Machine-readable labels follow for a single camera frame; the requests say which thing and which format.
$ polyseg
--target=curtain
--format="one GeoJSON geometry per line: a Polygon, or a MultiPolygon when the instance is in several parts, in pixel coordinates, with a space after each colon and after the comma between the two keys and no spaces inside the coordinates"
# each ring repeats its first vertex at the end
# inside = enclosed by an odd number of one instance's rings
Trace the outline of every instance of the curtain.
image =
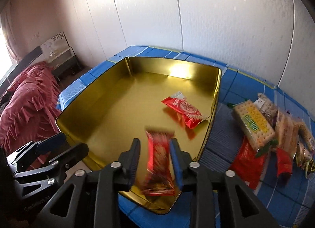
{"type": "Polygon", "coordinates": [[[2,30],[2,33],[4,35],[7,50],[11,59],[19,63],[22,60],[23,56],[21,56],[19,53],[19,48],[12,33],[11,1],[7,2],[6,6],[0,14],[0,29],[2,30]]]}

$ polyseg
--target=gold metal box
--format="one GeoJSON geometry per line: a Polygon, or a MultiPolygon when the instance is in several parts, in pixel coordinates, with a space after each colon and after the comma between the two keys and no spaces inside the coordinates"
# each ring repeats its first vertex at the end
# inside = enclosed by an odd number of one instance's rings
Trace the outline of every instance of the gold metal box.
{"type": "MultiPolygon", "coordinates": [[[[67,141],[89,146],[83,161],[91,170],[99,170],[117,161],[130,148],[133,138],[141,141],[141,154],[135,184],[128,199],[157,214],[165,214],[180,195],[144,196],[140,186],[147,172],[148,147],[146,127],[175,131],[181,150],[198,161],[210,134],[218,103],[221,70],[188,61],[126,57],[104,72],[57,118],[67,141]],[[180,122],[175,111],[161,103],[181,91],[188,102],[209,118],[195,129],[180,122]]],[[[170,170],[174,178],[172,164],[170,170]]]]}

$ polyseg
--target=metal screw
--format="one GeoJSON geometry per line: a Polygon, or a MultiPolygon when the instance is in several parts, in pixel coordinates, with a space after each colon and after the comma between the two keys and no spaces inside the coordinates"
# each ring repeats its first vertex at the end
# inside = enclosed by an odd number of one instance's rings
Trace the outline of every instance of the metal screw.
{"type": "Polygon", "coordinates": [[[74,173],[76,176],[83,176],[85,174],[85,171],[83,169],[79,169],[75,171],[74,173]]]}
{"type": "Polygon", "coordinates": [[[233,176],[235,176],[235,172],[232,171],[232,170],[226,171],[225,174],[226,174],[226,176],[228,176],[228,177],[233,177],[233,176]]]}
{"type": "Polygon", "coordinates": [[[120,166],[121,166],[121,163],[118,161],[114,161],[113,163],[111,163],[112,168],[119,168],[120,166]]]}
{"type": "Polygon", "coordinates": [[[49,180],[48,180],[48,184],[49,184],[49,185],[53,184],[54,182],[55,182],[55,178],[52,178],[52,179],[49,179],[49,180]]]}
{"type": "Polygon", "coordinates": [[[198,162],[193,161],[193,162],[189,163],[189,166],[191,168],[198,168],[198,167],[200,167],[200,164],[198,162]]]}

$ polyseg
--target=red package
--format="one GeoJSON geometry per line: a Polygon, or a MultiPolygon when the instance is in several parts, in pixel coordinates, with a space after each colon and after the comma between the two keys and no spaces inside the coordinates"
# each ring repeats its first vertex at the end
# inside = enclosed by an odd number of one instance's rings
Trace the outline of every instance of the red package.
{"type": "Polygon", "coordinates": [[[289,178],[292,175],[293,160],[289,153],[277,148],[277,177],[285,175],[289,178]]]}
{"type": "Polygon", "coordinates": [[[229,168],[253,190],[259,183],[266,158],[266,155],[258,158],[255,158],[255,155],[256,152],[250,146],[247,137],[244,137],[242,147],[229,168]]]}
{"type": "Polygon", "coordinates": [[[142,193],[148,196],[175,195],[174,183],[170,173],[170,146],[174,136],[171,132],[146,131],[149,139],[149,160],[147,175],[142,193]]]}
{"type": "Polygon", "coordinates": [[[195,128],[200,122],[209,118],[209,116],[202,115],[196,107],[188,103],[186,97],[180,91],[165,98],[162,103],[180,113],[186,126],[190,129],[195,128]]]}

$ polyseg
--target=pink bedspread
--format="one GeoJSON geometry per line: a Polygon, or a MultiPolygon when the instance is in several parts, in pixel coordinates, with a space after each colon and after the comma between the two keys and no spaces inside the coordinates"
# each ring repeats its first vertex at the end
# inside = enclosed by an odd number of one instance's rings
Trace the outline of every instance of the pink bedspread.
{"type": "Polygon", "coordinates": [[[15,92],[0,117],[0,146],[7,156],[29,141],[58,133],[55,120],[60,114],[58,84],[45,62],[26,68],[10,87],[15,92]]]}

